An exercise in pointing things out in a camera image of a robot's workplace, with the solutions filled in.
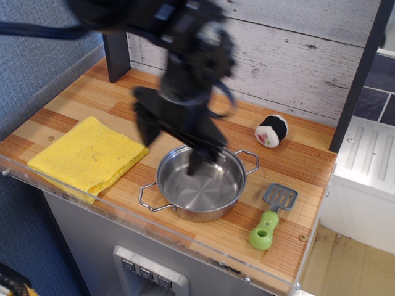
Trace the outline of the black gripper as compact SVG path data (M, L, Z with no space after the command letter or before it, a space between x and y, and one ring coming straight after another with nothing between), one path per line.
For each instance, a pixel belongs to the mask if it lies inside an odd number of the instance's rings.
M210 119L208 92L180 97L174 92L137 87L134 111L143 144L149 147L165 131L192 148L188 176L195 174L206 162L216 162L227 140Z

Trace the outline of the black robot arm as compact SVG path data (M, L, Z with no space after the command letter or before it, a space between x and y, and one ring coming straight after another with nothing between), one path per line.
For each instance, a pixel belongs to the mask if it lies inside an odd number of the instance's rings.
M167 69L159 89L138 87L134 110L146 146L166 131L192 149L188 174L213 163L226 146L209 109L213 88L226 90L233 43L212 1L69 1L82 27L133 33L166 49Z

